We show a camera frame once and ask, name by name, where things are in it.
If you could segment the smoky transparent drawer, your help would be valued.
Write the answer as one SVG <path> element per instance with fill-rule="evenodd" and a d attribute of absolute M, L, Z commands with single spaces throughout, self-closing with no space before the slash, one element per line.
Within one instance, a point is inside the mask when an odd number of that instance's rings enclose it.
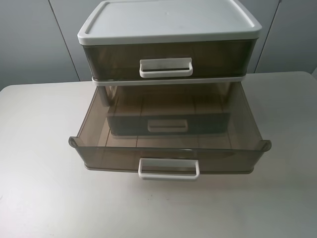
<path fill-rule="evenodd" d="M 109 116 L 230 113 L 218 134 L 116 136 Z M 97 89 L 76 136 L 87 169 L 133 172 L 143 180 L 195 181 L 200 175 L 249 174 L 271 149 L 239 82 L 118 86 L 109 105 Z"/>
<path fill-rule="evenodd" d="M 96 81 L 143 80 L 141 60 L 192 60 L 190 78 L 241 77 L 255 46 L 255 39 L 210 42 L 84 46 L 92 76 Z"/>
<path fill-rule="evenodd" d="M 218 134 L 227 131 L 230 113 L 109 116 L 116 136 Z"/>

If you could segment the white plastic drawer cabinet frame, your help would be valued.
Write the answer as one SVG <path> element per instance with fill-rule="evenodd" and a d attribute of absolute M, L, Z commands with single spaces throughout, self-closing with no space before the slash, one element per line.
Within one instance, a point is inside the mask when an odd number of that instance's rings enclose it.
<path fill-rule="evenodd" d="M 262 26 L 237 0 L 105 0 L 78 32 L 84 46 L 257 39 Z M 92 81 L 109 105 L 118 86 L 237 82 L 241 77 L 190 78 L 192 60 L 140 61 L 143 80 Z"/>

